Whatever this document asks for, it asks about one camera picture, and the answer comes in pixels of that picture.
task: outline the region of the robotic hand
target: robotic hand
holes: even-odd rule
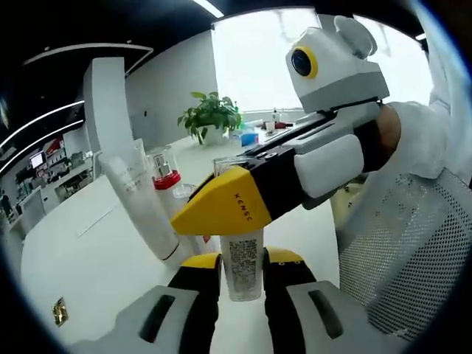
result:
[[[246,151],[252,159],[210,176],[174,217],[183,235],[234,235],[260,229],[303,204],[311,209],[362,171],[385,160],[375,118],[389,95],[377,46],[352,18],[336,33],[308,28],[287,54],[295,91],[312,121]]]
[[[286,58],[311,122],[247,151],[251,159],[245,165],[210,176],[172,220],[178,233],[251,232],[300,204],[316,206],[363,170],[378,167],[383,156],[374,118],[389,91],[378,64],[365,60],[376,44],[351,18],[338,16],[335,25],[336,33],[308,28]],[[274,176],[283,176],[283,187]],[[317,282],[298,254],[267,247],[263,277],[274,353],[402,350],[400,339],[368,322],[361,304],[329,282]],[[100,349],[208,353],[220,280],[220,254],[191,257],[167,287],[155,287],[118,315]],[[91,345],[81,343],[73,351],[90,353]]]

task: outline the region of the white countertop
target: white countertop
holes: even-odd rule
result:
[[[31,197],[33,197],[34,194],[36,194],[40,190],[41,190],[41,186],[36,187],[34,190],[31,191],[29,195],[27,195],[23,200],[19,201],[17,204],[20,204],[21,208],[23,208],[23,206],[28,202],[28,200],[31,199]]]
[[[191,184],[212,172],[214,158],[243,151],[236,144],[201,147],[190,138],[173,146],[183,182]],[[264,242],[301,254],[318,280],[339,284],[329,202],[311,211],[299,206],[282,216],[265,228]],[[21,260],[27,296],[64,344],[105,335],[123,308],[154,286],[168,284],[173,274],[147,248],[105,176],[47,215],[27,235]],[[231,302],[224,272],[222,277],[211,352],[272,353],[264,296]],[[57,328],[51,307],[62,296],[69,320]]]

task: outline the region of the sticker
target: sticker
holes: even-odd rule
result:
[[[230,242],[229,253],[235,291],[247,291],[255,287],[257,240]]]

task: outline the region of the white pillar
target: white pillar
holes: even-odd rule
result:
[[[125,93],[123,58],[95,58],[83,78],[91,150],[113,153],[133,141]]]

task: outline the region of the ceiling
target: ceiling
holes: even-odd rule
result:
[[[378,5],[354,0],[210,2],[224,15],[268,7],[314,6],[318,13],[358,13],[410,36],[422,32],[417,19],[397,1],[377,1]],[[3,112],[0,142],[34,118],[81,100],[83,75],[92,58],[123,56],[125,68],[131,69],[148,50],[88,48],[47,54],[75,44],[133,44],[151,48],[153,52],[146,58],[149,60],[178,42],[210,29],[215,20],[191,0],[9,1],[9,4],[2,4],[0,16],[0,108]],[[24,65],[25,61],[41,53],[44,58]],[[45,134],[83,118],[82,105],[51,114],[24,129],[2,150],[5,152],[14,147],[20,151]]]

